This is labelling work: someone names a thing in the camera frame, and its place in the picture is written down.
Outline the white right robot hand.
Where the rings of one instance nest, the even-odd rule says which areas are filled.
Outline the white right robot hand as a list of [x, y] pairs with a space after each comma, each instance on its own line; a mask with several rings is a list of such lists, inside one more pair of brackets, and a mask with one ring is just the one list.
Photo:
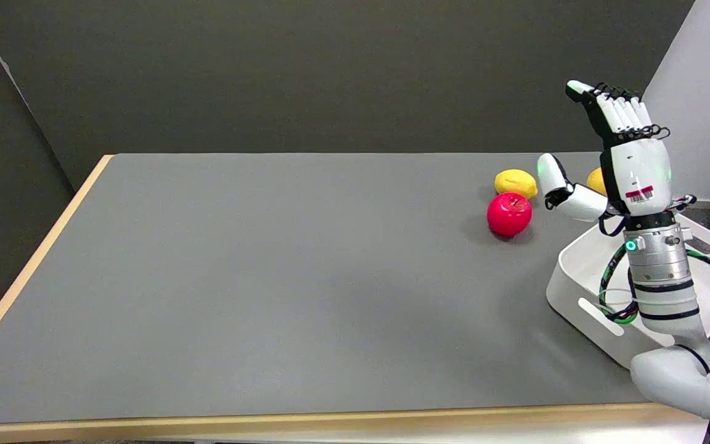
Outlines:
[[619, 216], [619, 227], [630, 231], [674, 224], [674, 214], [696, 202], [696, 197], [674, 198], [671, 161], [663, 143], [670, 130], [653, 123], [642, 93], [578, 80], [568, 81], [565, 92], [583, 106], [602, 141], [604, 192], [570, 181], [560, 160], [543, 154], [536, 172], [545, 207], [574, 220], [600, 224]]

